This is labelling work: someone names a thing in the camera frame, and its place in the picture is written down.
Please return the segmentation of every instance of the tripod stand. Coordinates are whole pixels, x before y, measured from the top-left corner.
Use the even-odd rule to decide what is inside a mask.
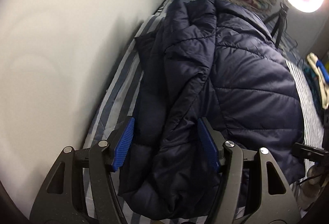
[[[273,19],[275,19],[276,17],[278,17],[278,21],[276,22],[272,32],[271,32],[271,36],[273,37],[275,35],[276,32],[278,32],[278,35],[276,37],[276,41],[275,41],[275,48],[279,47],[280,41],[281,41],[281,37],[283,34],[283,29],[285,26],[285,22],[287,21],[287,12],[288,12],[288,5],[286,5],[284,2],[282,2],[280,4],[281,9],[277,12],[274,13],[273,15],[269,16],[265,21],[264,24],[269,23],[270,21],[272,21]]]

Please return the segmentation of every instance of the bed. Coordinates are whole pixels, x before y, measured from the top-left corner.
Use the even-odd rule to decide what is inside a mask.
[[[157,10],[155,15],[150,16],[140,27],[136,37],[156,30],[161,21],[166,16],[167,9],[173,0],[166,0]],[[274,23],[269,23],[268,28],[271,29]],[[139,63],[139,56],[134,48],[133,40],[128,46],[126,53],[120,61],[115,76],[106,91],[106,94],[97,110],[93,122],[88,131],[84,148],[91,147],[100,140],[106,139],[109,134],[116,129],[127,115],[131,115],[139,92],[139,86],[143,77],[143,71]],[[295,79],[297,91],[300,96],[302,111],[304,116],[305,144],[314,147],[321,147],[323,127],[318,118],[313,105],[312,95],[307,85],[307,81],[302,72],[303,59],[300,57],[297,46],[288,34],[284,34],[282,42],[279,45],[279,51],[287,59],[287,66]],[[305,161],[306,171],[312,163]],[[112,179],[117,191],[119,186],[119,171],[112,173]],[[89,184],[88,171],[84,172],[84,186],[88,214],[96,217],[93,206],[93,198],[91,187]],[[129,224],[146,224],[152,223],[152,220],[134,213],[124,202],[123,198],[118,197],[123,213]],[[242,216],[243,212],[237,211],[237,217]],[[190,219],[194,223],[204,223],[206,217],[198,217]],[[177,224],[187,221],[185,219],[162,220],[165,224]]]

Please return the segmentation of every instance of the white cloth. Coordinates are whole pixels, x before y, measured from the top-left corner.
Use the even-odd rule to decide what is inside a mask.
[[[323,109],[328,109],[329,105],[329,86],[324,80],[324,76],[320,68],[316,66],[316,62],[318,61],[318,57],[314,53],[310,53],[307,56],[307,61],[310,64],[310,67],[314,70],[315,74],[317,74],[319,78],[319,86],[322,100]]]

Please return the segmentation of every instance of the yellow object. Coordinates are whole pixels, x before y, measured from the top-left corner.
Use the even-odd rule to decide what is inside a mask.
[[[325,82],[321,70],[316,66],[316,62],[318,60],[317,56],[314,53],[310,53],[306,58],[310,67],[313,69],[313,71],[315,72],[315,74],[317,74],[319,78],[322,108],[326,110],[329,106],[329,86]]]
[[[325,63],[324,67],[326,68],[326,71],[329,73],[329,61]]]

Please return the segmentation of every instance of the black stand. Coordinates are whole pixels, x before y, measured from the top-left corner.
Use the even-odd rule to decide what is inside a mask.
[[[273,19],[275,19],[276,17],[278,17],[278,21],[276,22],[276,24],[271,32],[271,36],[273,37],[275,35],[275,33],[278,31],[278,36],[276,37],[276,41],[275,41],[275,48],[279,47],[279,43],[281,41],[285,22],[287,21],[287,12],[289,9],[288,5],[286,5],[283,2],[280,4],[280,6],[281,6],[281,9],[277,13],[274,13],[273,15],[269,16],[264,21],[264,24],[267,24],[270,21],[272,21]]]
[[[329,151],[329,109],[324,111],[322,148]]]

